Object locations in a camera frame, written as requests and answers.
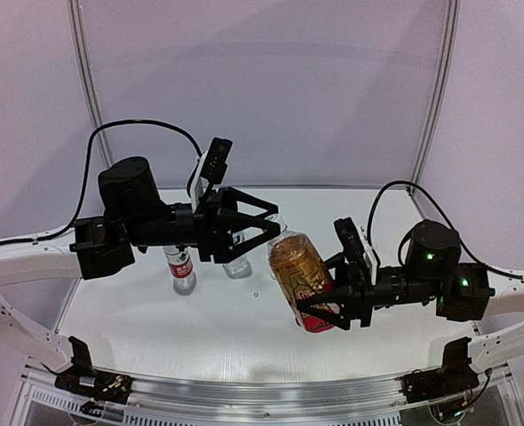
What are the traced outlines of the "white tea bottle cap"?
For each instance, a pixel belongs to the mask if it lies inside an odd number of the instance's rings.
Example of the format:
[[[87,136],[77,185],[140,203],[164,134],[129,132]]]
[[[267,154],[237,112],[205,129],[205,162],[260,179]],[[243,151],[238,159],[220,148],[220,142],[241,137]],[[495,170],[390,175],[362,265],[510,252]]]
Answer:
[[[285,222],[280,214],[272,214],[266,217],[267,221],[276,223],[278,225],[285,225]]]

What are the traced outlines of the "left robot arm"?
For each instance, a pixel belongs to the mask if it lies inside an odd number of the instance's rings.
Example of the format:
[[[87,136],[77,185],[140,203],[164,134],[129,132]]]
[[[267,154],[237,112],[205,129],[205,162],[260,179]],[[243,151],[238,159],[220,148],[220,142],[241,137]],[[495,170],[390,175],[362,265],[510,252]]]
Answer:
[[[228,264],[279,233],[279,209],[233,187],[215,189],[225,165],[202,157],[189,203],[162,201],[148,161],[126,158],[99,174],[104,212],[67,230],[0,240],[0,287],[36,280],[93,280],[134,264],[133,251],[194,248],[203,262]],[[92,375],[88,346],[14,310],[0,296],[0,341],[56,375]]]

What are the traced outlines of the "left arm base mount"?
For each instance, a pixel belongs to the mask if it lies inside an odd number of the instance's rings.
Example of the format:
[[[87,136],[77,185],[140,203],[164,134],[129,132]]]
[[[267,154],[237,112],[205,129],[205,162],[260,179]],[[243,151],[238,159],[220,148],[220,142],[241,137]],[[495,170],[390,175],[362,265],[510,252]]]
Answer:
[[[82,414],[99,417],[106,402],[126,405],[133,378],[95,368],[87,344],[73,336],[68,340],[73,351],[72,366],[56,374],[55,387],[87,398],[79,408]]]

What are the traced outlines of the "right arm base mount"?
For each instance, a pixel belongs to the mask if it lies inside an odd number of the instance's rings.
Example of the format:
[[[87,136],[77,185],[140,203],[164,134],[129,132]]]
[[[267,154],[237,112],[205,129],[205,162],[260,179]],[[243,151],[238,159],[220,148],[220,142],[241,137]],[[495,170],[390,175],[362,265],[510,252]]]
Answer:
[[[400,378],[402,393],[409,404],[437,399],[476,389],[479,375],[471,369],[468,343],[472,339],[463,337],[444,346],[439,367],[414,370]]]

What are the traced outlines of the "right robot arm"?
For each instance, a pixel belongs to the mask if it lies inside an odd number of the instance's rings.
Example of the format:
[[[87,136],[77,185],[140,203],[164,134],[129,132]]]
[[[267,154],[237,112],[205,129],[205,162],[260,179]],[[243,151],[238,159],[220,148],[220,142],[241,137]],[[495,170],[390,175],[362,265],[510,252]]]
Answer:
[[[335,285],[315,296],[298,299],[297,308],[347,330],[352,321],[369,326],[376,309],[404,304],[436,303],[446,320],[483,320],[501,313],[524,312],[524,276],[513,278],[491,269],[462,263],[457,231],[432,220],[417,223],[407,234],[406,261],[381,267],[362,230],[349,217],[334,223],[342,251],[326,265],[335,271]],[[524,355],[524,320],[492,334],[466,337],[444,347],[440,372],[466,369],[480,374]]]

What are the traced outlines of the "amber tea bottle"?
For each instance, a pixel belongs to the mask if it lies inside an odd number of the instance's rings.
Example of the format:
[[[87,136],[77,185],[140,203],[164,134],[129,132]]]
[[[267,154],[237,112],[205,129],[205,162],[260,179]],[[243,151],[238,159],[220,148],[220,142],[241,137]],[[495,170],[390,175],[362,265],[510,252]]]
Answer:
[[[334,326],[329,322],[298,309],[298,301],[334,288],[331,274],[309,237],[284,229],[268,243],[268,262],[297,324],[310,333],[331,330]]]

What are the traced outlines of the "clear bottle red label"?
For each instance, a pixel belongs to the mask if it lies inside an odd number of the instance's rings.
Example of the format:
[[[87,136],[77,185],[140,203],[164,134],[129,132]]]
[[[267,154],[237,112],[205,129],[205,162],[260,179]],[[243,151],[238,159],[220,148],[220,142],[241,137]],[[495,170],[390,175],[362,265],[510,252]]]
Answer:
[[[182,296],[190,295],[196,286],[196,274],[187,248],[163,247],[163,253],[173,278],[173,288]]]

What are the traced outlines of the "clear bottle green blue label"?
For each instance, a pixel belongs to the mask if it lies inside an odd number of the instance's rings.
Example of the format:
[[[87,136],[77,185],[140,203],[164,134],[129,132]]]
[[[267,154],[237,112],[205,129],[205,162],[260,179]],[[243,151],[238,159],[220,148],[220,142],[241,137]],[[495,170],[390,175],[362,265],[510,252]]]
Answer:
[[[230,279],[243,279],[252,274],[250,262],[246,256],[240,256],[228,264],[223,264],[223,269]]]

